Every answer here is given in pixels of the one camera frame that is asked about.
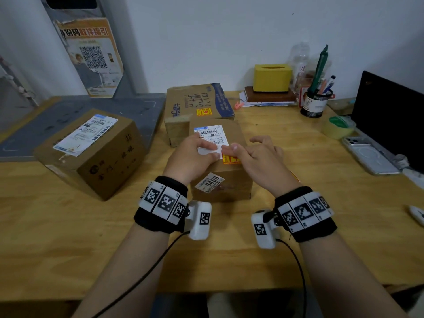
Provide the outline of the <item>person's left hand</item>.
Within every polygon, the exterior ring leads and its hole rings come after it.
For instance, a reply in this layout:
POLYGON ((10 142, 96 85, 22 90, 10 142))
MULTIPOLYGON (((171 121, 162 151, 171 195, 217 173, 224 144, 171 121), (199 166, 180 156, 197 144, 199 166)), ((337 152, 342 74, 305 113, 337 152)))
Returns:
POLYGON ((216 150, 217 145, 200 138, 199 133, 187 137, 169 157, 163 176, 188 186, 214 162, 198 153, 198 148, 216 150))

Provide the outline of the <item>small white barcode shipping label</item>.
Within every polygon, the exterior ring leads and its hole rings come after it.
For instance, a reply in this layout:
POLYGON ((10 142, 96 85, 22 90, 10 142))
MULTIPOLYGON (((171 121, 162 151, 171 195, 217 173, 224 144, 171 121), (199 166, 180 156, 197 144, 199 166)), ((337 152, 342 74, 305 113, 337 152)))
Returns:
POLYGON ((209 153, 220 153, 220 160, 223 160, 222 146, 229 145, 223 126, 222 125, 203 126, 203 127, 193 128, 193 130, 194 130, 194 133, 199 133, 201 139, 204 139, 208 142, 211 142, 217 145, 216 150, 198 148, 198 153, 200 155, 206 155, 209 153))

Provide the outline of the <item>medium brown cardboard parcel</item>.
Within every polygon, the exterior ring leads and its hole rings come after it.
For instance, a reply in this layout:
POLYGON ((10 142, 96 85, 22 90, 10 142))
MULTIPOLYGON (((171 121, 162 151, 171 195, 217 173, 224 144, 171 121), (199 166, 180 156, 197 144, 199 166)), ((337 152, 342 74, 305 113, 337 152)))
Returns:
MULTIPOLYGON (((189 133, 194 134, 193 128, 212 125, 223 126, 229 144, 237 142, 243 146, 247 145, 240 125, 229 119, 195 117, 189 123, 189 133)), ((212 163, 201 176, 190 182, 193 199, 209 203, 248 200, 251 197, 252 186, 253 181, 244 170, 240 160, 225 155, 223 160, 212 163), (195 185, 209 173, 221 176, 225 181, 210 193, 196 189, 195 185)))

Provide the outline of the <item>person's right forearm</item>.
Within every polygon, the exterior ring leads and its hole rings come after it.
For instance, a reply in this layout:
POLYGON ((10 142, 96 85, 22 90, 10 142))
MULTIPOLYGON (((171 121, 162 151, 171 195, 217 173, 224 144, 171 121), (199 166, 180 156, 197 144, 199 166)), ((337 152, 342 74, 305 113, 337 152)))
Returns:
POLYGON ((409 318, 336 231, 299 244, 326 318, 409 318))

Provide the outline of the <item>person's left forearm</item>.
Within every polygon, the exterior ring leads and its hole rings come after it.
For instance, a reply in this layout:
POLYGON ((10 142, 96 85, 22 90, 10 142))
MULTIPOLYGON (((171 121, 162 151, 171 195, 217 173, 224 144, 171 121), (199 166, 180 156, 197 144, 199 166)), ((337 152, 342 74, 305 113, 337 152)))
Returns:
MULTIPOLYGON (((132 287, 165 252, 169 237, 133 224, 72 318, 92 318, 132 287)), ((149 318, 162 266, 99 318, 149 318)))

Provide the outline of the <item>white number sticker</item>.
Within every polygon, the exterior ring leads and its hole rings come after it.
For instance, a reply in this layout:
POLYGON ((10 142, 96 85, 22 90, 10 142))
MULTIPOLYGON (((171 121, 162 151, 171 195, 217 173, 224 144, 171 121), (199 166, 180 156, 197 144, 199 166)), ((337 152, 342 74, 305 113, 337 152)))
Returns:
POLYGON ((203 178, 195 185, 195 188, 202 192, 210 193, 224 181, 225 179, 223 177, 214 173, 209 173, 205 178, 203 178))

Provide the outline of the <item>brown notebook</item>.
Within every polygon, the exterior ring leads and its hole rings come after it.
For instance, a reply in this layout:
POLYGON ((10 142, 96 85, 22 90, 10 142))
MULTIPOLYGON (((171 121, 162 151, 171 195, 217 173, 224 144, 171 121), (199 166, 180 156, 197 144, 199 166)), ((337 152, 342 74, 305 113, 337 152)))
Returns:
POLYGON ((296 99, 293 91, 287 92, 260 92, 254 91, 252 86, 245 87, 247 102, 294 102, 296 99))

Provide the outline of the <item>jar with red label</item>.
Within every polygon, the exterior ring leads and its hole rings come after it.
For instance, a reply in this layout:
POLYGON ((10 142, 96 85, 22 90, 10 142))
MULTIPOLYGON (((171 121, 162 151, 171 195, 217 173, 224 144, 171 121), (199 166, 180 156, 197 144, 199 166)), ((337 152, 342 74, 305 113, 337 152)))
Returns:
POLYGON ((315 72, 303 71, 297 74, 294 83, 294 94, 295 94, 295 104, 302 108, 305 96, 309 87, 312 85, 313 79, 315 77, 315 72))

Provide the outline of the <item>large brown cardboard box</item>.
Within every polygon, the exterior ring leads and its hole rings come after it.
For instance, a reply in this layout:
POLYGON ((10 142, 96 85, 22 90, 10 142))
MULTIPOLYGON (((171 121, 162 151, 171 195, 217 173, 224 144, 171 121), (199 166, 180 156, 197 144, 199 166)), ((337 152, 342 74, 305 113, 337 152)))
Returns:
POLYGON ((141 165, 147 149, 135 121, 93 108, 46 139, 33 154, 71 187, 106 201, 141 165), (96 114, 118 121, 78 157, 53 149, 55 144, 96 114))

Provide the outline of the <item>green pen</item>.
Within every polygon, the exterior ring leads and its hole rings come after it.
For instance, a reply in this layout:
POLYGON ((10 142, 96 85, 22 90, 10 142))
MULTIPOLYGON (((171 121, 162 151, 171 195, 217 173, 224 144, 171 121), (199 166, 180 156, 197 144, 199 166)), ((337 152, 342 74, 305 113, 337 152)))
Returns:
POLYGON ((315 70, 315 76, 312 81, 312 84, 310 85, 308 89, 308 96, 310 98, 313 98, 313 96, 317 93, 317 88, 320 83, 321 74, 327 62, 327 59, 328 59, 328 45, 326 45, 325 48, 320 53, 319 60, 315 70))

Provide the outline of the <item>large white shipping label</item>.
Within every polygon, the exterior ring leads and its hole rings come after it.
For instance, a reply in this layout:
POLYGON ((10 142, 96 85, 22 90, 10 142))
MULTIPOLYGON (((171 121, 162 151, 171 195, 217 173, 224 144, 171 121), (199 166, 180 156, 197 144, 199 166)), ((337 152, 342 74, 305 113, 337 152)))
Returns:
POLYGON ((59 141, 53 149, 78 157, 106 133, 118 119, 96 114, 70 135, 59 141))

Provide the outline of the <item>orange code poster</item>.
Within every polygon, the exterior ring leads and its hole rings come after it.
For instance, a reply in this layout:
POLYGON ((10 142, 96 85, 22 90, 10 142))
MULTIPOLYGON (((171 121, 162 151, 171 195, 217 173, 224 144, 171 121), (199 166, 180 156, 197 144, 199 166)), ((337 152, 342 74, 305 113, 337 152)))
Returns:
POLYGON ((106 17, 53 24, 88 95, 113 98, 124 67, 106 17))

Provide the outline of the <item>black laptop screen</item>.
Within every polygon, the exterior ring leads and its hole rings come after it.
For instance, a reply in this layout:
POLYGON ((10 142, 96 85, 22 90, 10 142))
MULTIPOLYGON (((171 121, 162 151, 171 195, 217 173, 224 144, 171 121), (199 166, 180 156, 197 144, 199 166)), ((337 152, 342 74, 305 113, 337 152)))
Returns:
POLYGON ((424 174, 424 94, 363 71, 351 118, 361 132, 424 174))

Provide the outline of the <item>grey sign stand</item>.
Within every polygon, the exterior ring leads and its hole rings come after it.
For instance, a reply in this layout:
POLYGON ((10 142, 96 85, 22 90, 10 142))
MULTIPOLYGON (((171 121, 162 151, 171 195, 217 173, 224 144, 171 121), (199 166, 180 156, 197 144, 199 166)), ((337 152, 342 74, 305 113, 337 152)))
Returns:
POLYGON ((64 22, 106 17, 124 67, 123 78, 113 98, 149 93, 126 0, 41 0, 41 2, 52 24, 54 20, 64 22))

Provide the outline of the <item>white device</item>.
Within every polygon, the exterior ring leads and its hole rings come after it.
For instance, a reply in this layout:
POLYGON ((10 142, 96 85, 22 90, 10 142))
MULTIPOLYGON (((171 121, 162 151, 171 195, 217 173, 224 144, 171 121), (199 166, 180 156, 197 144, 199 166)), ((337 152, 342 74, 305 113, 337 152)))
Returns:
POLYGON ((424 210, 416 206, 408 206, 411 217, 424 228, 424 210))

